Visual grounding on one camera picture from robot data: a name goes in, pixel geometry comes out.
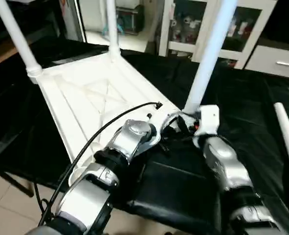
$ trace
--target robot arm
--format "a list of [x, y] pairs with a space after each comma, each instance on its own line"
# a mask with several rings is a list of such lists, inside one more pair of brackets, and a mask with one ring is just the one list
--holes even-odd
[[112, 211], [111, 192], [136, 155], [155, 146], [178, 110], [159, 108], [148, 122], [127, 120], [62, 198], [54, 219], [27, 235], [100, 235]]
[[284, 234], [254, 190], [247, 169], [234, 149], [215, 136], [206, 140], [203, 153], [218, 180], [223, 215], [228, 224], [226, 230], [236, 235]]

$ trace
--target toy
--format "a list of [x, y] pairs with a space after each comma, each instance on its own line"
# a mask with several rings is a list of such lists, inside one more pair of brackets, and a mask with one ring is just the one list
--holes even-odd
[[172, 20], [171, 21], [171, 28], [172, 28], [172, 41], [180, 42], [181, 41], [181, 31], [182, 31], [182, 24], [180, 21]]
[[184, 37], [186, 43], [195, 44], [200, 30], [200, 20], [193, 20], [185, 25]]

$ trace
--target tiled floor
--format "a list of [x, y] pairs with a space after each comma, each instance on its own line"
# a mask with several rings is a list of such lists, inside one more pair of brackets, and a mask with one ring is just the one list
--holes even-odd
[[[25, 186], [26, 180], [15, 177]], [[39, 186], [42, 198], [49, 199], [53, 190]], [[37, 226], [41, 212], [35, 197], [29, 198], [8, 182], [0, 178], [0, 235], [23, 235]], [[110, 235], [164, 235], [176, 230], [139, 216], [113, 210], [111, 219], [105, 228]]]

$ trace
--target shelf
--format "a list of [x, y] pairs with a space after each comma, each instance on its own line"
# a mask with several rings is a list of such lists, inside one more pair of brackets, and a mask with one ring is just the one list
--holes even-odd
[[195, 45], [188, 43], [169, 42], [168, 49], [193, 53], [195, 51]]

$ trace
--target cabinet drawer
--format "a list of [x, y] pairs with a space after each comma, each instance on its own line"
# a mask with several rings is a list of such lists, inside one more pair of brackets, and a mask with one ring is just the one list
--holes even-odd
[[289, 77], [289, 50], [257, 46], [245, 69]]

